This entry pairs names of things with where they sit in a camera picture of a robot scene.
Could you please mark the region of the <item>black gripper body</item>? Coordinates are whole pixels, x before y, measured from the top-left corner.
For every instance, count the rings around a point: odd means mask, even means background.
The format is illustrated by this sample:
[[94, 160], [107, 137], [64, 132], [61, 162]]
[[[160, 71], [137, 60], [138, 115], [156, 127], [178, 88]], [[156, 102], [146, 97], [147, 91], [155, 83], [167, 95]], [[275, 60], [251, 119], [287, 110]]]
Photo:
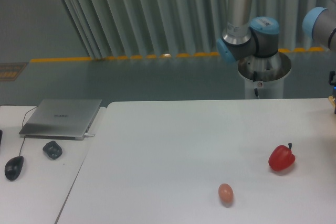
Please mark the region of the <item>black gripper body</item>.
[[332, 93], [335, 93], [336, 91], [335, 71], [330, 71], [329, 73], [329, 85], [333, 86]]

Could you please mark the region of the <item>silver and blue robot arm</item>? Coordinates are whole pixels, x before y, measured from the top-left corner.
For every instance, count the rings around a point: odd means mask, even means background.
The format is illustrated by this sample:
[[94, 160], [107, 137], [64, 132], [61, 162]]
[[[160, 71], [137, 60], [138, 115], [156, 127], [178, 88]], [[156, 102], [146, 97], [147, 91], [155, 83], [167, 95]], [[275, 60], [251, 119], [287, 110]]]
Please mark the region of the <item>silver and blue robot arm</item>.
[[[228, 1], [227, 26], [217, 40], [217, 50], [226, 62], [238, 62], [245, 99], [260, 99], [260, 95], [262, 99], [281, 99], [291, 61], [278, 51], [278, 22], [265, 16], [249, 21], [251, 4], [252, 0]], [[302, 30], [335, 52], [335, 12], [313, 8], [304, 17]]]

